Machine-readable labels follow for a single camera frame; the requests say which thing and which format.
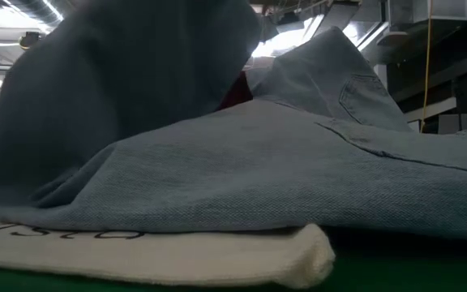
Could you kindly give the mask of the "green table mat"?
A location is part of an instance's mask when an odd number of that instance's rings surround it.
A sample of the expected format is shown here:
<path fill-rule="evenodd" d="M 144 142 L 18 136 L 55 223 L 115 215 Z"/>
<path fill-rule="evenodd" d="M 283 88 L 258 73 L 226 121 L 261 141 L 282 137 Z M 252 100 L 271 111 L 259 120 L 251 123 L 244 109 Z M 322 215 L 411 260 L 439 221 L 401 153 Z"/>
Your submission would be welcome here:
<path fill-rule="evenodd" d="M 204 288 L 154 286 L 0 268 L 0 292 L 467 292 L 467 241 L 369 233 L 332 234 L 335 268 L 307 290 L 278 285 Z"/>

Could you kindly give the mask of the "white wall panel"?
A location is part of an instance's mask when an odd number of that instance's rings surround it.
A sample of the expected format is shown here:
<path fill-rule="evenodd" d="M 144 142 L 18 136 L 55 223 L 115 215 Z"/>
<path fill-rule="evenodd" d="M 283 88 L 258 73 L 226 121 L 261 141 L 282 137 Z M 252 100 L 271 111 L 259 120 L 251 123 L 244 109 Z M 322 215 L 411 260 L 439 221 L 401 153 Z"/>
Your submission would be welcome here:
<path fill-rule="evenodd" d="M 448 135 L 458 131 L 467 131 L 467 114 L 441 114 L 439 116 L 439 134 Z"/>

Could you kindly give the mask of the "red plastic laundry bin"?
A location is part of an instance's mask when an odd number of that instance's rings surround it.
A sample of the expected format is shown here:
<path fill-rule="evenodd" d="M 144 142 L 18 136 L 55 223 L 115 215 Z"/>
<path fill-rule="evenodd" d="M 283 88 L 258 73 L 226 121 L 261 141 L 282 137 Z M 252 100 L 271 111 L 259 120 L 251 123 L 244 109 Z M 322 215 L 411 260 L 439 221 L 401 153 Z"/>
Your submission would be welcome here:
<path fill-rule="evenodd" d="M 222 99 L 217 111 L 251 101 L 252 99 L 253 95 L 247 82 L 246 72 L 241 71 L 225 97 Z"/>

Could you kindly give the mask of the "beige Houston tote bag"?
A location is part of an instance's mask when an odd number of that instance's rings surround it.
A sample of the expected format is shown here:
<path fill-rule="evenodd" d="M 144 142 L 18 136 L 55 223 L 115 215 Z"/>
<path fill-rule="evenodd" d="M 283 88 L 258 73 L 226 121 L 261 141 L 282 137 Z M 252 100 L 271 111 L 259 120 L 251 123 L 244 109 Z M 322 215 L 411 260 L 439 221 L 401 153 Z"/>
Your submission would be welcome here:
<path fill-rule="evenodd" d="M 0 268 L 166 286 L 307 289 L 335 253 L 317 225 L 270 234 L 45 230 L 0 222 Z"/>

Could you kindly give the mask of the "light blue denim jeans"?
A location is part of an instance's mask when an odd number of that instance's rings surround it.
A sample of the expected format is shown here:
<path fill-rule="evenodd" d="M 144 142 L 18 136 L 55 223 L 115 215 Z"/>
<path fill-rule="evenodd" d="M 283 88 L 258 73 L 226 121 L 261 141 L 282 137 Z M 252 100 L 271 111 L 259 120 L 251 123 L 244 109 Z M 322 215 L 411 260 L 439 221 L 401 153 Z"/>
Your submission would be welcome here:
<path fill-rule="evenodd" d="M 247 0 L 91 0 L 0 92 L 0 220 L 467 238 L 467 131 L 418 134 L 338 28 L 249 71 Z"/>

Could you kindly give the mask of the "silver spiral ventilation duct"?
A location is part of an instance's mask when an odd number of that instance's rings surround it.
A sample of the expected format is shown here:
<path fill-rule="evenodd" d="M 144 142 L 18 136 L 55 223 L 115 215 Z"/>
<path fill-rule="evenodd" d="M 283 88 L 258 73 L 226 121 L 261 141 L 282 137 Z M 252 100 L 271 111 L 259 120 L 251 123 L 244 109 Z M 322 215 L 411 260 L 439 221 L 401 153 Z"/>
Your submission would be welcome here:
<path fill-rule="evenodd" d="M 49 0 L 2 0 L 11 9 L 39 24 L 57 26 L 64 20 L 61 11 Z"/>

